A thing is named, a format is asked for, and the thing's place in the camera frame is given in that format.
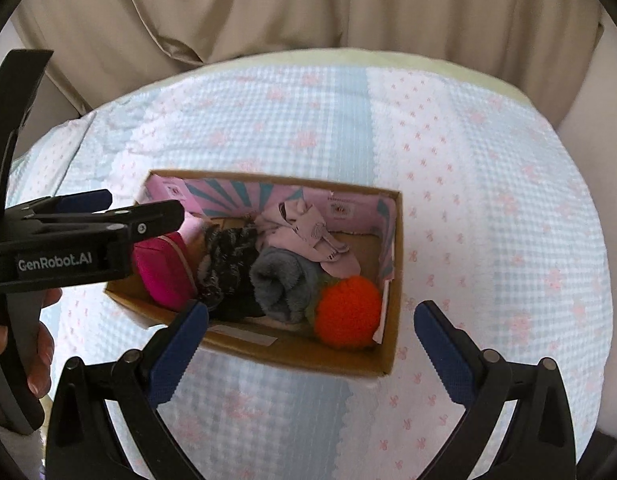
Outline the magenta pouch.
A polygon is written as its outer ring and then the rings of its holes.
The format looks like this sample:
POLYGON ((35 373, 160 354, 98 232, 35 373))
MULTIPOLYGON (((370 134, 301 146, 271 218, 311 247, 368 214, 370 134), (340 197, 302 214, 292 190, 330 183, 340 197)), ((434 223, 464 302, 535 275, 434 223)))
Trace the magenta pouch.
POLYGON ((197 295, 188 248, 179 232, 137 243, 133 257, 142 284, 158 306, 179 312, 197 295))

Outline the pink fluffy scrunchie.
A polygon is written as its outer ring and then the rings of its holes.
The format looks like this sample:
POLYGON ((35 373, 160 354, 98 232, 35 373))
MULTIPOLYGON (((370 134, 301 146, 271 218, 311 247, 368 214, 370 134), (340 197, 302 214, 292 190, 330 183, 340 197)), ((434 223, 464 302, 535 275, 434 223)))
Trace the pink fluffy scrunchie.
POLYGON ((201 247, 204 244, 205 232, 208 229, 210 222, 203 216, 185 212, 184 221, 178 229, 178 233, 182 237, 189 252, 201 247))

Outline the black patterned scrunchie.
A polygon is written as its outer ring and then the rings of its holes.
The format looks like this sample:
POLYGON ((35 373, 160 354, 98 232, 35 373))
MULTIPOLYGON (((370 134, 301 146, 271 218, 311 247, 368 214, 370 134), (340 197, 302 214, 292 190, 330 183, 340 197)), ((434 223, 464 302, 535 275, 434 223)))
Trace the black patterned scrunchie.
POLYGON ((211 224, 204 233, 205 254, 198 265, 198 297, 212 321, 240 322, 264 315, 255 300, 250 271, 260 253, 253 223, 223 229, 211 224))

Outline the mauve fabric bow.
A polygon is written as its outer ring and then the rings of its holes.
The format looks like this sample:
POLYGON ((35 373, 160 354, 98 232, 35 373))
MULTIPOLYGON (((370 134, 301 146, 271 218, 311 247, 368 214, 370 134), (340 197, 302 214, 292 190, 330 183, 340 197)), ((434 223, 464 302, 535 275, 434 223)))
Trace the mauve fabric bow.
POLYGON ((286 200, 259 214, 255 221, 258 249, 273 247, 293 252, 318 263, 333 278, 350 278, 361 273, 351 247, 337 240, 313 204, 302 198, 286 200))

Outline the orange fluffy strawberry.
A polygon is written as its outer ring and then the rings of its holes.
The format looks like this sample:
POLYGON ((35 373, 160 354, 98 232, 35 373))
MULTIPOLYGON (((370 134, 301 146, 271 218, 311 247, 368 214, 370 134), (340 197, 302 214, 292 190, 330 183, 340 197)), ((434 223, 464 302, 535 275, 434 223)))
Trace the orange fluffy strawberry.
POLYGON ((361 275, 343 280, 324 278, 305 318, 317 339, 335 350, 358 351, 375 345, 373 336, 382 314, 382 296, 374 282, 361 275))

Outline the blue fluffy scrunchie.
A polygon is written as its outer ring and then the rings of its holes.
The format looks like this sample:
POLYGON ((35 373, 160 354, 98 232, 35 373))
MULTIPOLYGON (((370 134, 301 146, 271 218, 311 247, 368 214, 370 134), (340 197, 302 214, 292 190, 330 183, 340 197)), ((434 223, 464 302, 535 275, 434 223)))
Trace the blue fluffy scrunchie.
POLYGON ((276 247, 263 249, 250 269, 256 302, 266 316, 284 324, 304 322, 324 275, 318 262, 276 247))

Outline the blue pink checkered blanket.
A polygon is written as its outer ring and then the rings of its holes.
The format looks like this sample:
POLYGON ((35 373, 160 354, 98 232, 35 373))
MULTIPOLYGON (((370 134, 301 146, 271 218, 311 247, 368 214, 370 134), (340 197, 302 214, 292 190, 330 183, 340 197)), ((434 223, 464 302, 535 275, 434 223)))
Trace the blue pink checkered blanket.
POLYGON ((11 170, 8 200, 107 188, 153 169, 274 174, 403 197, 391 374, 356 380, 200 349, 161 414, 210 479, 413 479, 461 416, 413 331, 435 301, 481 347, 554 358, 576 446, 595 429, 612 338, 607 248, 550 122, 508 84, 387 53, 269 54, 106 99, 11 170))

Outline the open cardboard box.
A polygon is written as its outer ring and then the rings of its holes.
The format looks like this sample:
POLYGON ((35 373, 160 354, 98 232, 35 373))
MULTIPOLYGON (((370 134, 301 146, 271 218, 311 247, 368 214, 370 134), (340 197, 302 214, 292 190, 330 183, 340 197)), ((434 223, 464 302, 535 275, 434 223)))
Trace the open cardboard box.
POLYGON ((175 202, 178 229, 134 252, 107 295, 172 322, 208 308, 206 347, 342 376, 393 368, 401 292, 401 194, 385 188, 248 174, 153 170, 138 203, 175 202))

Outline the beige curtain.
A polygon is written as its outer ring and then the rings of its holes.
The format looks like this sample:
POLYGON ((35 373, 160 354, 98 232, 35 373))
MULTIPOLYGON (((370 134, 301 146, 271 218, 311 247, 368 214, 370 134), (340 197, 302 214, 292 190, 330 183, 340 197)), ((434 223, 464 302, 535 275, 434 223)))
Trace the beige curtain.
POLYGON ((23 0, 14 27, 49 49, 82 112, 243 56, 358 48, 442 58, 522 90, 557 124, 601 36, 598 0, 23 0))

